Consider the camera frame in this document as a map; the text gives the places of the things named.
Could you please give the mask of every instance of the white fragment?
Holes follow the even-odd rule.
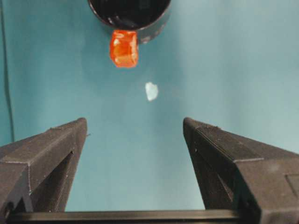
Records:
[[[148,43],[150,41],[150,36],[141,39],[141,43]]]
[[[158,86],[149,82],[145,84],[145,92],[148,98],[148,101],[152,101],[157,98],[159,90]]]
[[[121,42],[120,42],[119,39],[115,39],[114,42],[113,42],[113,45],[115,46],[115,45],[120,44],[120,43],[121,43]]]

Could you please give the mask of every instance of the orange translucent block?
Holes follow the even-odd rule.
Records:
[[[135,67],[138,62],[137,33],[115,30],[110,42],[110,57],[119,68]]]

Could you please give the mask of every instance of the black container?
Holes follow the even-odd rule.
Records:
[[[133,30],[147,43],[161,33],[170,16],[171,0],[88,0],[94,14],[112,33]]]

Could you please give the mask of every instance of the small white piece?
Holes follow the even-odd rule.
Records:
[[[152,101],[157,98],[159,90],[158,86],[153,84],[152,82],[148,82],[145,84],[145,92],[148,98],[148,101]]]

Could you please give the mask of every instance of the black cup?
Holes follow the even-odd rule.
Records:
[[[171,0],[88,0],[104,26],[133,30],[138,42],[147,43],[161,33],[170,16]]]

